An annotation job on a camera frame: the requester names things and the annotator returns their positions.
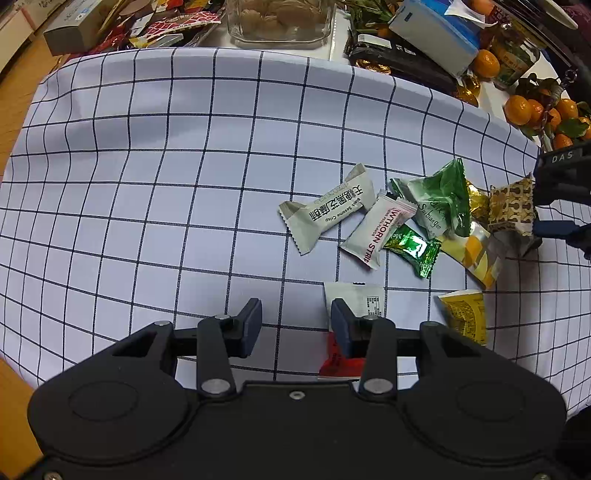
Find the glass jar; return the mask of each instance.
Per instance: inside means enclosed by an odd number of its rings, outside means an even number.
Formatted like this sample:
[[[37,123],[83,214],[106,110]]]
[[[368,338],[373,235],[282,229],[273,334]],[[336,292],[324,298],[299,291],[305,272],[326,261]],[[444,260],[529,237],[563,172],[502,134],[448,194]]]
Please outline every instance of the glass jar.
[[[499,60],[501,69],[492,79],[495,86],[507,90],[540,58],[538,43],[521,27],[502,24],[492,39],[491,52]]]
[[[330,35],[333,1],[228,0],[228,33],[245,42],[312,43]]]

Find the yellow candy wrapper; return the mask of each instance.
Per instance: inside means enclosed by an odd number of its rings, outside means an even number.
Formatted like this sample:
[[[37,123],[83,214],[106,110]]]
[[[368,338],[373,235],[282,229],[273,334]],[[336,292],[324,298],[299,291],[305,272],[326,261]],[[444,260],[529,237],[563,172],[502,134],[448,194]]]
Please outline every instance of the yellow candy wrapper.
[[[533,183],[526,177],[501,188],[491,187],[490,232],[513,230],[531,236],[535,215]]]
[[[459,290],[439,295],[449,314],[450,327],[464,337],[486,345],[484,298],[479,290]]]
[[[441,250],[460,262],[487,290],[495,284],[505,261],[506,247],[481,224],[472,221],[468,237],[447,231],[437,239]]]
[[[480,223],[488,223],[488,195],[478,190],[469,180],[466,180],[468,186],[468,198],[470,201],[470,215],[474,220]]]

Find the white tablecloth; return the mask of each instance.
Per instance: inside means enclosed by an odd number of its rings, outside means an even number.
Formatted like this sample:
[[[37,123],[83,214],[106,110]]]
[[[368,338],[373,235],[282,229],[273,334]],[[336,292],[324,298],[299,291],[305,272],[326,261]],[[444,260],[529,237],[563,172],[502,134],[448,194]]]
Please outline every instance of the white tablecloth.
[[[158,319],[177,328],[263,302],[237,379],[314,380],[326,357],[324,281],[383,286],[399,327],[442,322],[442,292],[480,288],[441,254],[430,280],[382,253],[368,271],[338,248],[356,212],[300,256],[277,213],[363,162],[376,190],[454,155],[476,186],[532,170],[537,147],[482,110],[334,62],[209,48],[84,57],[35,94],[0,187],[0,351],[37,385]],[[541,219],[591,221],[556,202]],[[569,413],[591,388],[589,263],[546,240],[485,293],[489,346],[551,381]],[[400,359],[400,386],[417,379]],[[194,386],[195,361],[178,380]]]

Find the snack package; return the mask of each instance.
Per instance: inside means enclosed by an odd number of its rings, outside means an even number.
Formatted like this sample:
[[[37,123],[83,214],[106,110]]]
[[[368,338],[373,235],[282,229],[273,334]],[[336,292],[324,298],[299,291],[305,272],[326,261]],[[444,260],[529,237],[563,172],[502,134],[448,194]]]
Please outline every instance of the snack package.
[[[488,223],[489,199],[486,193],[478,190],[470,180],[466,180],[470,201],[470,215],[474,220],[486,225]]]
[[[491,187],[490,232],[514,230],[530,236],[534,223],[533,180],[525,177],[505,187]]]
[[[439,295],[449,314],[450,327],[464,337],[486,345],[484,297],[479,290],[459,290]]]
[[[334,299],[343,299],[357,317],[384,314],[385,292],[384,288],[379,285],[346,282],[325,283],[324,298],[329,318],[330,307]],[[346,358],[341,353],[332,331],[329,332],[327,338],[327,351],[328,358],[320,368],[319,380],[356,380],[361,377],[365,358]]]
[[[217,14],[211,12],[198,12],[189,15],[179,15],[178,17],[167,18],[151,24],[145,31],[142,37],[138,37],[140,40],[144,40],[146,43],[153,40],[160,35],[166,33],[174,33],[182,30],[189,30],[200,25],[218,24],[221,23]]]
[[[279,213],[290,230],[300,255],[304,255],[314,248],[322,232],[362,206],[369,210],[374,202],[374,184],[365,166],[358,163],[345,181],[326,195],[308,205],[283,202],[279,205]]]
[[[467,238],[447,232],[438,240],[441,250],[460,262],[486,289],[495,284],[505,261],[506,248],[482,225],[473,221]]]
[[[390,186],[394,194],[418,205],[416,220],[429,238],[448,229],[459,236],[470,235],[470,203],[461,158],[454,158],[430,177],[391,179]]]
[[[388,239],[384,248],[396,252],[413,267],[419,277],[429,278],[441,242],[436,238],[425,240],[408,225],[399,226]]]
[[[374,206],[340,247],[376,270],[379,268],[379,251],[391,232],[415,213],[415,204],[404,199],[392,200],[380,192]]]

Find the glass bottle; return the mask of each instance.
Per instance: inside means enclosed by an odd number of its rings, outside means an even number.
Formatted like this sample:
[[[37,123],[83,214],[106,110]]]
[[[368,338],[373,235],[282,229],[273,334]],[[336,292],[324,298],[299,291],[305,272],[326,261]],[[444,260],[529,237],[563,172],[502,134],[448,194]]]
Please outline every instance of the glass bottle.
[[[540,48],[543,47],[523,27],[502,24],[491,43],[491,52],[501,65],[499,74],[492,79],[495,86],[507,90],[513,85],[538,61]]]

